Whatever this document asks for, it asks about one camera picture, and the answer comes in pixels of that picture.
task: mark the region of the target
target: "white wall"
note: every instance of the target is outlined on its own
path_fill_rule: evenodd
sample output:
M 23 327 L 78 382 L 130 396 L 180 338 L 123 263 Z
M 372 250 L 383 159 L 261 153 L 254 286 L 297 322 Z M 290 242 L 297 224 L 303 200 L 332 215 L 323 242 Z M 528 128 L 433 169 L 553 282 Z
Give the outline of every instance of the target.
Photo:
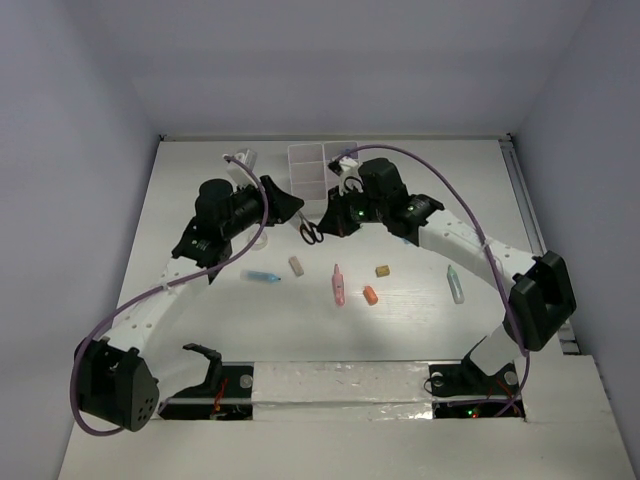
M 65 0 L 163 133 L 504 133 L 590 0 Z
M 130 83 L 107 60 L 85 50 L 55 2 L 0 2 L 7 480 L 57 477 L 71 428 L 73 350 L 115 305 L 157 145 Z
M 640 473 L 640 2 L 597 0 L 518 130 L 542 231 L 566 257 L 573 325 Z

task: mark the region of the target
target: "white platform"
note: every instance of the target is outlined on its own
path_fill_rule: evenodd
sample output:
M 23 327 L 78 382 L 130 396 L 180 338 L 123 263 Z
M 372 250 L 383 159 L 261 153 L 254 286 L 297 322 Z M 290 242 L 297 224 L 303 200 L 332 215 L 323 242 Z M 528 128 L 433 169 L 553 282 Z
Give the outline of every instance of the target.
M 256 173 L 271 175 L 287 189 L 289 143 L 294 142 L 161 143 L 121 301 L 157 279 L 193 215 L 199 185 L 225 176 L 223 153 L 256 150 Z M 529 248 L 497 141 L 393 144 L 441 169 L 489 235 Z M 464 218 L 424 167 L 392 152 L 362 155 L 388 157 L 410 192 L 433 196 Z M 502 320 L 494 289 L 458 268 L 466 301 L 455 305 L 446 281 L 450 262 L 405 245 L 381 226 L 365 226 L 347 239 L 327 237 L 316 246 L 307 246 L 293 225 L 268 234 L 267 248 L 225 269 L 176 322 L 164 339 L 167 351 L 190 355 L 200 368 L 203 361 L 182 352 L 182 345 L 202 343 L 225 361 L 458 359 Z M 238 237 L 234 251 L 245 241 Z M 287 264 L 292 255 L 304 266 L 301 278 Z M 333 301 L 334 263 L 345 275 L 344 308 Z M 392 273 L 377 279 L 374 268 L 382 264 Z M 242 269 L 271 271 L 283 280 L 248 283 L 240 279 Z M 377 291 L 378 305 L 365 302 L 365 285 Z M 327 422 L 307 415 L 224 424 L 154 421 L 139 433 L 109 439 L 89 438 L 74 427 L 60 478 L 633 478 L 590 358 L 562 356 L 551 341 L 533 356 L 524 400 L 527 423 Z

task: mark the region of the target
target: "black plastic cover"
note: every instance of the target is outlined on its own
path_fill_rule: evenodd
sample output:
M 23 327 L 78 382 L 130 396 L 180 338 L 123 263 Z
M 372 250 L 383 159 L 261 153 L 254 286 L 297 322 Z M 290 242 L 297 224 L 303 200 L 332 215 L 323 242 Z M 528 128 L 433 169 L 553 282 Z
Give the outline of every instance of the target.
M 135 348 L 123 352 L 105 340 L 92 340 L 80 362 L 80 410 L 132 432 L 144 427 L 160 392 L 138 353 Z
M 267 226 L 288 221 L 304 201 L 283 192 L 271 177 L 260 177 L 269 202 Z M 200 268 L 210 268 L 231 256 L 231 239 L 251 225 L 259 223 L 264 215 L 262 196 L 249 185 L 233 192 L 231 184 L 223 179 L 207 180 L 200 186 L 195 202 L 196 215 L 191 219 L 182 238 L 171 251 L 173 258 L 195 260 Z M 219 272 L 209 275 L 212 282 Z
M 509 304 L 516 314 L 527 350 L 537 352 L 576 310 L 569 272 L 564 259 L 552 251 L 535 258 L 535 265 L 515 278 Z M 515 341 L 509 321 L 502 322 Z
M 396 166 L 386 158 L 374 158 L 358 169 L 362 192 L 340 195 L 338 187 L 329 190 L 327 211 L 318 231 L 344 237 L 362 223 L 382 223 L 392 235 L 418 245 L 418 229 L 428 217 L 444 206 L 427 195 L 409 195 Z

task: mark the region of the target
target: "black scissors handle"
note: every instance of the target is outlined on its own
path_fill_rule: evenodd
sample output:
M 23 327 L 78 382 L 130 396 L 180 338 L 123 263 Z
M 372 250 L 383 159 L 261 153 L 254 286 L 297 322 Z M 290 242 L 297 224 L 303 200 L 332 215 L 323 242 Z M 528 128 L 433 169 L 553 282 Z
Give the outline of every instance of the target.
M 324 241 L 324 234 L 318 231 L 318 226 L 307 220 L 301 213 L 299 213 L 299 216 L 300 227 L 298 228 L 298 231 L 300 232 L 302 240 L 304 240 L 308 245 L 322 243 Z

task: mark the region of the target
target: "orange eraser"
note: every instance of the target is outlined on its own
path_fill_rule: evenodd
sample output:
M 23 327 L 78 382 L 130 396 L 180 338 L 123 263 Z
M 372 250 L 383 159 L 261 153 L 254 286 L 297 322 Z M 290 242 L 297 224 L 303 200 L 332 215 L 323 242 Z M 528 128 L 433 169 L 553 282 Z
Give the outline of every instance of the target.
M 376 303 L 378 303 L 378 296 L 376 295 L 376 292 L 373 291 L 373 288 L 371 288 L 369 285 L 364 287 L 364 291 L 362 292 L 362 294 L 364 295 L 364 298 L 367 299 L 367 302 L 369 302 L 369 305 L 375 305 Z

